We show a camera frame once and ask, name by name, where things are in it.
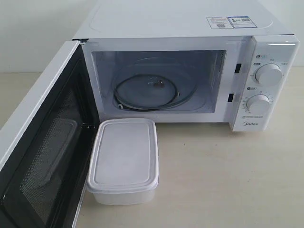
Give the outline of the white lidded plastic container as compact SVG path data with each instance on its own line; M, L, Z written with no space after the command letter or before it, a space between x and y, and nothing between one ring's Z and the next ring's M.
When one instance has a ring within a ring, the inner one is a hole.
M103 205L151 201L159 182L155 122L112 119L99 125L87 176L87 190Z

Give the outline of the white microwave door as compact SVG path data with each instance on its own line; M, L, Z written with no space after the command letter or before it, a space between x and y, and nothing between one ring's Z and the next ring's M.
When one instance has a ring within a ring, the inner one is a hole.
M0 131L0 225L73 228L100 119L80 41L63 44Z

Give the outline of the white Midea microwave body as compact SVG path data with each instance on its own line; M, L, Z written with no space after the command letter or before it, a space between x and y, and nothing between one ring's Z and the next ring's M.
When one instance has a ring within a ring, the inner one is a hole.
M207 17L249 16L256 28L211 29ZM256 0L101 0L74 40L83 53L100 119L228 123L235 132L266 129L299 40ZM280 67L262 86L257 70ZM266 95L262 114L246 107Z

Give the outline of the lower white timer knob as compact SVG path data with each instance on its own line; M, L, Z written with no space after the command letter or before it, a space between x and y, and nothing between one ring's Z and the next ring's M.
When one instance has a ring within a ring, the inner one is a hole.
M246 107L251 113L262 114L270 108L270 101L266 95L255 95L248 99Z

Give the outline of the white red warning sticker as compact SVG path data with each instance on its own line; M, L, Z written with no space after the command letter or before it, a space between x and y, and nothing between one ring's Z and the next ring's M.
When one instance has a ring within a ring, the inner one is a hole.
M211 29L233 29L227 17L207 17Z

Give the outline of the upper white control knob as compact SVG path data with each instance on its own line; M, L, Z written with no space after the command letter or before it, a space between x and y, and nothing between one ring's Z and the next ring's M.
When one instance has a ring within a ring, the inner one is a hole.
M256 81L262 86L274 86L281 81L282 77L282 71L276 64L266 64L255 74Z

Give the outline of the blue energy label sticker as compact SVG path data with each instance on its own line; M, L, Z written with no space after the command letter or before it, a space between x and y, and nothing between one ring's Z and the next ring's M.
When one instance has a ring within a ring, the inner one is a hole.
M256 24L251 20L249 16L230 16L229 22L235 29L256 28Z

